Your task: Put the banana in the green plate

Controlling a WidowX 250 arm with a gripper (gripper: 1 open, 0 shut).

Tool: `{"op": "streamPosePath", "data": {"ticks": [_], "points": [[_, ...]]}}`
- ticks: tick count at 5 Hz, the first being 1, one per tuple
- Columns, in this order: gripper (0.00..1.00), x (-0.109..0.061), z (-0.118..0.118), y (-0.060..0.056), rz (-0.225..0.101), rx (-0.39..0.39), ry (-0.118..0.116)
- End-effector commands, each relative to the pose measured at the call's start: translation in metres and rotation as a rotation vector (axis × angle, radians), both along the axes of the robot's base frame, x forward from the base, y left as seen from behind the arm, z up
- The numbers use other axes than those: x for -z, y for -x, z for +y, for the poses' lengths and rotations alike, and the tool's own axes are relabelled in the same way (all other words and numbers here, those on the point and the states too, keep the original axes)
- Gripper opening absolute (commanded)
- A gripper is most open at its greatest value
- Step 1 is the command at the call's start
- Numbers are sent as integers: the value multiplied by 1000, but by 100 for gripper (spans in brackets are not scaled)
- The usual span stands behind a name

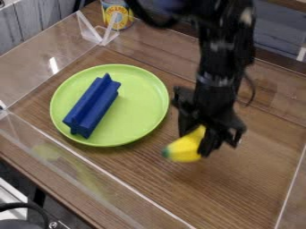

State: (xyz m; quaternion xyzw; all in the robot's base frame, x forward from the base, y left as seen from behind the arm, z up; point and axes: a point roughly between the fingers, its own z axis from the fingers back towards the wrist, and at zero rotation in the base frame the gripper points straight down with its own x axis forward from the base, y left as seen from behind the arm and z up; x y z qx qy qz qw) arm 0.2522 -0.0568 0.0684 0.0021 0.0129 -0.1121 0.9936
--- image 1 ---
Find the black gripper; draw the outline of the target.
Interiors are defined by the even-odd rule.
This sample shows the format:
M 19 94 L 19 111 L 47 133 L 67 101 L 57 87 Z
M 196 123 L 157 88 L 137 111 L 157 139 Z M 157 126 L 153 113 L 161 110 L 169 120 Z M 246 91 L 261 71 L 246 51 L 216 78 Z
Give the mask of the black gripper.
M 201 125 L 206 127 L 198 153 L 209 157 L 228 143 L 238 147 L 248 127 L 234 111 L 237 88 L 234 86 L 174 87 L 173 105 L 178 114 L 180 136 L 190 134 Z

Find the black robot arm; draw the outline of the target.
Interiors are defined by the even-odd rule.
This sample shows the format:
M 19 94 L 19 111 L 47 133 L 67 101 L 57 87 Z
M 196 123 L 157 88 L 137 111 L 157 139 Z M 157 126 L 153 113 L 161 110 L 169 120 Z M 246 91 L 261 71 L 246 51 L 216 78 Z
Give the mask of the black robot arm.
M 156 0 L 158 21 L 140 0 L 126 0 L 144 22 L 169 29 L 189 18 L 198 28 L 200 65 L 194 89 L 174 87 L 180 138 L 164 150 L 174 162 L 196 162 L 221 148 L 237 147 L 246 125 L 234 112 L 246 68 L 256 57 L 253 0 Z

